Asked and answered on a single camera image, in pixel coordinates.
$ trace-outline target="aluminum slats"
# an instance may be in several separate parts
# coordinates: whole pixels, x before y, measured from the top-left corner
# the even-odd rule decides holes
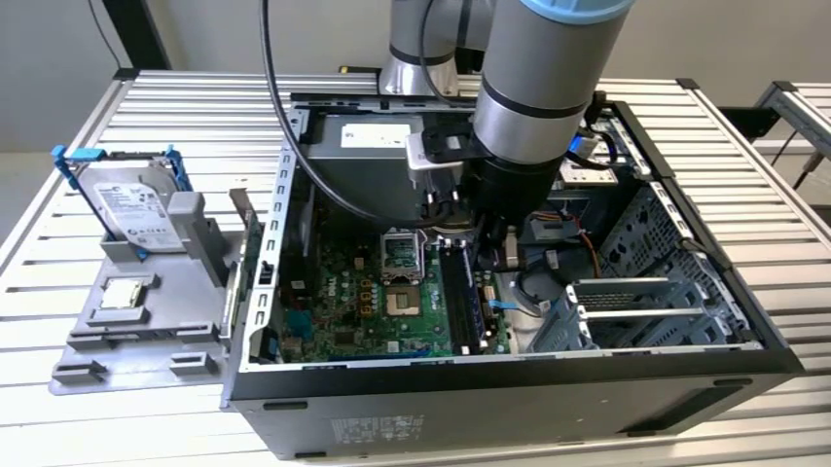
[[[370,75],[280,77],[280,84],[285,91],[374,89]],[[477,85],[476,78],[464,77],[462,93],[473,95]],[[612,99],[631,103],[713,234],[733,261],[747,262],[741,273],[783,334],[792,339],[809,373],[676,438],[429,452],[364,462],[448,464],[501,459],[504,465],[518,466],[553,462],[579,466],[828,464],[831,338],[824,333],[831,326],[831,263],[805,259],[812,253],[827,258],[816,233],[788,210],[779,189],[757,176],[753,162],[708,110],[673,81],[604,80],[600,88]],[[208,193],[210,215],[224,229],[241,229],[221,193],[244,186],[258,206],[268,202],[260,198],[269,192],[281,142],[264,79],[244,74],[153,71],[142,72],[134,83],[114,93],[116,105],[104,105],[77,144],[156,151],[173,143],[185,157],[194,188]],[[30,219],[29,233],[0,275],[4,460],[12,459],[9,465],[274,465],[242,417],[218,412],[217,385],[60,398],[48,393],[52,365],[100,265],[96,246],[101,228],[76,198],[60,184],[42,213]],[[771,253],[777,248],[796,251],[796,256]],[[42,440],[49,440],[49,449],[29,448]]]
[[[827,83],[793,83],[800,94],[819,111],[831,118],[831,84]]]

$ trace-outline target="gray cylinder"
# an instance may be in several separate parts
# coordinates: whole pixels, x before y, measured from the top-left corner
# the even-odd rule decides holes
[[[563,155],[624,20],[564,24],[497,2],[473,117],[494,156],[529,164]]]
[[[465,49],[484,51],[490,37],[496,0],[462,0],[460,3],[456,45]]]
[[[393,0],[389,18],[389,47],[400,53],[417,57],[417,33],[428,0]],[[449,59],[456,41],[448,40],[448,31],[456,31],[458,5],[436,0],[424,28],[424,56]]]

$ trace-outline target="black wire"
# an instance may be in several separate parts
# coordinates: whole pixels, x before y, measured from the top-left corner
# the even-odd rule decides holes
[[[473,107],[474,104],[472,102],[449,99],[441,93],[441,91],[438,91],[434,83],[432,83],[432,78],[429,77],[429,69],[426,68],[426,57],[424,56],[424,31],[426,29],[426,17],[429,17],[429,10],[432,10],[432,2],[433,0],[429,0],[429,3],[426,3],[424,15],[420,18],[420,26],[417,28],[417,63],[420,64],[420,73],[421,75],[424,75],[424,81],[426,82],[429,90],[441,102],[444,102],[446,105],[453,105],[456,107]]]
[[[595,132],[595,134],[600,135],[603,142],[607,143],[607,148],[609,148],[609,163],[617,162],[617,147],[613,144],[613,138],[604,131],[597,131],[595,129],[592,129],[592,131]]]
[[[368,212],[365,209],[356,206],[350,201],[344,199],[340,193],[337,193],[337,191],[328,185],[325,179],[320,176],[316,169],[312,167],[312,164],[309,163],[305,154],[300,150],[300,143],[297,142],[297,138],[290,129],[288,117],[285,116],[285,110],[282,109],[282,101],[280,99],[280,91],[278,87],[276,86],[276,77],[273,73],[273,58],[270,57],[269,0],[262,0],[260,2],[260,40],[262,42],[262,63],[265,67],[265,81],[269,85],[270,104],[273,105],[276,118],[278,119],[280,126],[282,128],[282,137],[285,138],[285,141],[288,141],[288,145],[294,154],[297,155],[297,163],[302,166],[302,169],[305,170],[309,178],[312,179],[320,190],[329,198],[332,198],[332,200],[340,205],[340,207],[342,207],[356,216],[362,217],[368,221],[373,222],[373,224],[376,225],[397,227],[401,229],[424,229],[440,225],[450,216],[449,203],[441,204],[441,207],[438,209],[438,215],[433,218],[422,220],[393,219]]]
[[[611,168],[604,163],[597,163],[597,162],[589,161],[588,159],[580,158],[571,151],[565,151],[564,156],[569,161],[576,163],[580,167],[588,168],[589,170],[608,170]]]
[[[512,310],[513,310],[513,311],[518,311],[521,314],[524,314],[525,316],[530,316],[530,317],[532,317],[532,318],[534,318],[534,319],[542,319],[542,315],[541,315],[541,314],[536,314],[534,312],[528,311],[528,310],[526,310],[526,309],[524,309],[524,308],[518,308],[518,307],[516,307],[516,308],[512,308]]]
[[[800,175],[800,178],[796,179],[796,183],[793,184],[793,190],[797,190],[800,188],[800,186],[803,185],[803,182],[805,181],[805,177],[807,177],[807,172],[803,172],[803,174]]]
[[[784,153],[784,150],[788,147],[788,144],[791,144],[791,140],[793,139],[795,136],[796,136],[796,130],[793,130],[793,132],[791,133],[791,136],[788,136],[788,139],[785,139],[784,144],[779,148],[779,152],[776,153],[776,156],[773,156],[773,160],[769,162],[771,167],[776,165],[776,161],[779,161],[779,156],[781,156],[781,153]]]
[[[92,7],[92,0],[86,0],[86,5],[89,5],[89,13],[92,14],[92,20],[94,21],[94,27],[98,28],[98,34],[101,35],[101,39],[104,40],[104,45],[106,49],[109,49],[109,54],[113,56],[113,60],[116,61],[116,65],[118,68],[122,68],[121,61],[118,60],[118,56],[116,55],[116,51],[113,51],[113,46],[109,45],[109,41],[106,40],[106,36],[104,35],[104,29],[101,29],[101,23],[98,22],[98,16],[94,13],[94,8]]]
[[[513,276],[513,289],[516,290],[516,294],[533,306],[537,306],[538,304],[541,304],[542,300],[537,299],[534,296],[532,296],[530,294],[525,292],[522,283],[524,283],[524,276],[536,269],[541,269],[549,275],[549,277],[557,283],[557,285],[560,285],[561,287],[565,287],[565,285],[568,285],[567,281],[550,270],[550,268],[548,268],[548,263],[545,262],[544,259],[533,261],[528,265],[528,267],[522,269],[521,271],[518,271],[516,275]]]

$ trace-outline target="ram slot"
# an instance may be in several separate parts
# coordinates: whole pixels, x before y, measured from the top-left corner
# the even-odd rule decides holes
[[[464,248],[458,245],[442,245],[438,250],[438,264],[453,353],[474,355],[480,353],[484,343],[484,322]]]

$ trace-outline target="open computer tower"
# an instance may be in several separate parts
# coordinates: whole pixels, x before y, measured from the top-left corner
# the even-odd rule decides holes
[[[400,139],[468,111],[292,100],[332,184],[412,212]],[[613,169],[563,162],[518,239],[522,273],[476,267],[461,225],[361,223],[284,146],[222,396],[278,457],[673,434],[801,370],[625,103],[596,126]]]

